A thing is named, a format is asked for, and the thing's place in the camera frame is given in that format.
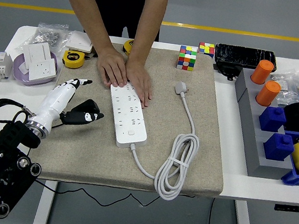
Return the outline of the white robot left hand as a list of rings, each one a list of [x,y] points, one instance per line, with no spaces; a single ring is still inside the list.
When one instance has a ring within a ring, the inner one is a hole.
[[[52,123],[61,120],[64,125],[85,125],[104,117],[97,104],[87,99],[71,111],[64,112],[79,86],[91,84],[90,79],[70,79],[51,90],[39,106],[35,116],[29,118],[28,127],[33,127],[43,136],[52,130]]]

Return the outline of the person's left hand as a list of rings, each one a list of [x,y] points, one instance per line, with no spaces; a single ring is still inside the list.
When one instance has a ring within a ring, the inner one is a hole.
[[[148,107],[152,99],[152,81],[144,64],[128,59],[126,62],[126,76],[135,88],[136,94],[140,99],[141,107]]]

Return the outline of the person's right hand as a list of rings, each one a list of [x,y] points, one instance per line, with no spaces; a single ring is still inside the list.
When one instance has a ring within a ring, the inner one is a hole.
[[[106,87],[123,87],[127,84],[126,67],[123,56],[113,47],[97,51],[97,68]]]

